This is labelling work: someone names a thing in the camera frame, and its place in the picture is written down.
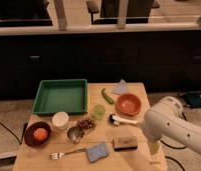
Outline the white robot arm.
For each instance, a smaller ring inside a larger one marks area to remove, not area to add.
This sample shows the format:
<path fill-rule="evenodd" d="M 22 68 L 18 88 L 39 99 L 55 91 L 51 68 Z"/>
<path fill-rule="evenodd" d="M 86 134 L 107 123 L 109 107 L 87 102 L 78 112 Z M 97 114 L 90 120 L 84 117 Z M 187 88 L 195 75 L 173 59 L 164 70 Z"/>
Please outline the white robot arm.
<path fill-rule="evenodd" d="M 165 135 L 201 155 L 201 127 L 181 119 L 182 112 L 177 98 L 162 98 L 145 112 L 143 134 L 151 142 Z"/>

